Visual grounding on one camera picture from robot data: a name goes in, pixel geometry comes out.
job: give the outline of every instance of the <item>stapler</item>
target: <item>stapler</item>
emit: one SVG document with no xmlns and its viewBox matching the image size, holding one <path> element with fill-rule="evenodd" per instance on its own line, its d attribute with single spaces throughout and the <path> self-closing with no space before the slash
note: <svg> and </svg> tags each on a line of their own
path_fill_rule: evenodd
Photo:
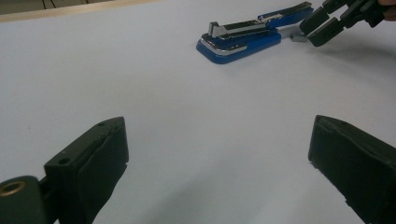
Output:
<svg viewBox="0 0 396 224">
<path fill-rule="evenodd" d="M 314 9 L 303 2 L 295 7 L 258 16 L 257 20 L 220 26 L 209 23 L 209 31 L 202 35 L 196 48 L 213 63 L 230 63 L 262 49 L 280 43 L 277 29 L 305 19 Z"/>
<path fill-rule="evenodd" d="M 341 15 L 340 21 L 336 18 L 329 20 L 328 14 L 345 5 L 348 9 Z M 380 6 L 377 0 L 326 0 L 322 7 L 301 22 L 300 29 L 315 47 L 319 47 L 339 35 L 344 27 L 351 28 L 358 21 L 365 20 L 372 28 L 376 27 L 384 20 L 383 13 L 388 8 Z"/>
</svg>

